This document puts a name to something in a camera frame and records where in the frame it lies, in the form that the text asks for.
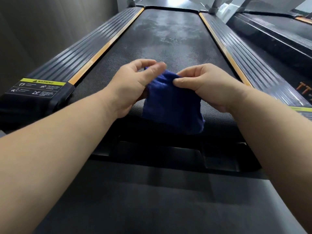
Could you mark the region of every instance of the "cleaning cloth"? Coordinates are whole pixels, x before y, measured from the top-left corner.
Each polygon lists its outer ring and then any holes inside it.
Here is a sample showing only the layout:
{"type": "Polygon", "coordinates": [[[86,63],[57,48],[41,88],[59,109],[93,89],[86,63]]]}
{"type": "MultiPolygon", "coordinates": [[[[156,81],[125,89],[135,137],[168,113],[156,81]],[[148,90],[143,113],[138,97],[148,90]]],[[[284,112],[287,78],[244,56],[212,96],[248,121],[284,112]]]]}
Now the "cleaning cloth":
{"type": "Polygon", "coordinates": [[[200,112],[201,98],[193,90],[174,86],[175,78],[179,76],[166,70],[147,85],[149,94],[142,118],[174,126],[182,133],[201,133],[205,122],[200,112]]]}

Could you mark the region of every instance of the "folded blue cloth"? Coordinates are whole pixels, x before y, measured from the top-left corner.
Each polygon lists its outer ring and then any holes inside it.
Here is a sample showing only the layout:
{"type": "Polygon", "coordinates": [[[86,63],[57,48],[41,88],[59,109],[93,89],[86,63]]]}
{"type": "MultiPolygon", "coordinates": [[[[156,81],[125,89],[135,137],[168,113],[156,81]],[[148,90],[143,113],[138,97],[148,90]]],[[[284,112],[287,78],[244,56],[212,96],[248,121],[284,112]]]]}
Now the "folded blue cloth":
{"type": "Polygon", "coordinates": [[[201,98],[193,90],[174,86],[175,78],[179,76],[166,70],[147,85],[149,95],[142,118],[172,125],[182,133],[201,133],[205,122],[200,112],[201,98]]]}

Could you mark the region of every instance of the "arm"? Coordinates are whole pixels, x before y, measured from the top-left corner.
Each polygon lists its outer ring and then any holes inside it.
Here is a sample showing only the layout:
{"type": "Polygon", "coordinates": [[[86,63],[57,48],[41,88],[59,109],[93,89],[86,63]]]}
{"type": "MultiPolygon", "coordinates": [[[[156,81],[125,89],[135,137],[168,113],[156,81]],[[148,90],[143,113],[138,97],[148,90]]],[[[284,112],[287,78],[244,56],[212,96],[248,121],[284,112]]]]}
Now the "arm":
{"type": "Polygon", "coordinates": [[[312,122],[214,65],[178,74],[183,78],[175,79],[176,86],[195,90],[217,110],[233,115],[287,207],[312,233],[312,122]]]}
{"type": "Polygon", "coordinates": [[[166,69],[140,59],[103,90],[0,139],[0,233],[29,233],[75,178],[116,118],[166,69]],[[146,71],[137,72],[145,66],[146,71]]]}

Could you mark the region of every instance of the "hand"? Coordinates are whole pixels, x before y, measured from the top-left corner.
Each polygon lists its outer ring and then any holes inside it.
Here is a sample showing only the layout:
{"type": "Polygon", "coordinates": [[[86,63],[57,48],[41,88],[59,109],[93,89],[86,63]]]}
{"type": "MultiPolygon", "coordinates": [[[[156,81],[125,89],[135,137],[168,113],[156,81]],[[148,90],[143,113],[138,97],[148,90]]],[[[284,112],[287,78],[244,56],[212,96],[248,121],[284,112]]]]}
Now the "hand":
{"type": "Polygon", "coordinates": [[[174,79],[175,86],[194,90],[220,112],[235,110],[250,88],[212,64],[191,66],[178,75],[182,78],[174,79]]]}
{"type": "Polygon", "coordinates": [[[111,99],[112,107],[118,118],[128,114],[138,99],[143,99],[143,91],[147,84],[166,70],[164,62],[150,59],[138,59],[123,65],[117,71],[111,82],[103,89],[111,99]]]}

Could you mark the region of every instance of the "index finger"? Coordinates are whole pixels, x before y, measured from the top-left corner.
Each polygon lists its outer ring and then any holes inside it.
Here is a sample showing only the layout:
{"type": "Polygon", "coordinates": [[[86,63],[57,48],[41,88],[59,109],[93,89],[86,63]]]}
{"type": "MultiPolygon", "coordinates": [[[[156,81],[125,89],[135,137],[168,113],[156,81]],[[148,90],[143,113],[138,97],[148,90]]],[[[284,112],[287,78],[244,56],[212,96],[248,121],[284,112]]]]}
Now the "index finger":
{"type": "Polygon", "coordinates": [[[195,65],[187,67],[177,73],[180,77],[198,77],[201,75],[201,70],[204,68],[205,64],[195,65]]]}
{"type": "Polygon", "coordinates": [[[154,64],[156,64],[156,60],[153,59],[137,59],[130,62],[128,65],[134,70],[134,72],[137,72],[143,67],[148,67],[154,64]]]}

